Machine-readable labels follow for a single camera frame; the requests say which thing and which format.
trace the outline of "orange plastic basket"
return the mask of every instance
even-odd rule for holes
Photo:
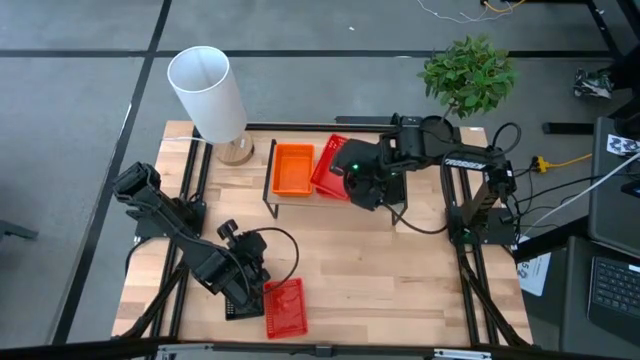
[[[309,196],[313,145],[276,144],[271,191],[280,196]]]

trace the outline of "red basket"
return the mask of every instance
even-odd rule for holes
[[[264,284],[265,292],[279,283],[272,281]],[[300,336],[309,332],[302,279],[287,280],[282,286],[265,294],[264,309],[269,339]]]
[[[336,175],[329,170],[333,157],[346,141],[347,138],[333,134],[324,146],[320,161],[318,161],[313,175],[311,175],[311,183],[317,188],[318,194],[340,200],[349,200],[349,195],[344,190],[342,176]]]

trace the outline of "potted plant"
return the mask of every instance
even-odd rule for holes
[[[440,97],[447,106],[442,117],[429,116],[426,120],[447,123],[446,117],[455,114],[460,119],[480,110],[495,109],[513,88],[515,72],[506,50],[496,50],[480,35],[465,41],[454,41],[444,53],[424,62],[424,71],[418,77],[426,84],[425,95]]]

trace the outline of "wooden table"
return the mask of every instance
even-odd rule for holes
[[[169,121],[164,136],[190,136],[192,126],[191,122]],[[304,282],[309,333],[276,341],[468,346],[458,264],[445,233],[425,236],[403,224],[394,228],[386,209],[369,212],[349,203],[280,205],[278,219],[272,218],[262,201],[271,140],[312,143],[319,157],[330,134],[252,131],[255,154],[245,165],[229,167],[212,157],[204,194],[208,209],[202,238],[219,243],[215,229],[228,219],[235,219],[242,231],[278,226],[296,238],[300,264],[294,277]],[[482,128],[463,128],[461,134],[464,143],[486,145]],[[377,141],[375,133],[343,135]],[[188,149],[188,142],[165,141],[160,146],[155,166],[162,176],[162,190],[169,196],[178,196]],[[191,193],[196,188],[203,146],[199,149]],[[440,228],[445,221],[439,171],[434,166],[407,174],[409,209],[404,218],[423,229]],[[481,174],[470,172],[469,178],[475,192],[482,181]],[[461,199],[459,187],[457,192]],[[263,236],[268,244],[265,267],[277,281],[291,269],[293,247],[279,233],[265,232]],[[166,239],[152,241],[133,256],[113,327],[114,335],[128,330],[155,296],[167,244]],[[483,251],[492,299],[518,334],[531,341],[513,260],[498,246],[484,246]],[[267,340],[263,317],[227,322],[223,305],[222,295],[210,294],[190,278],[179,337],[219,342],[272,342]],[[162,334],[168,333],[172,309],[173,299],[170,299]],[[475,311],[480,337],[486,342],[482,306],[477,299]]]

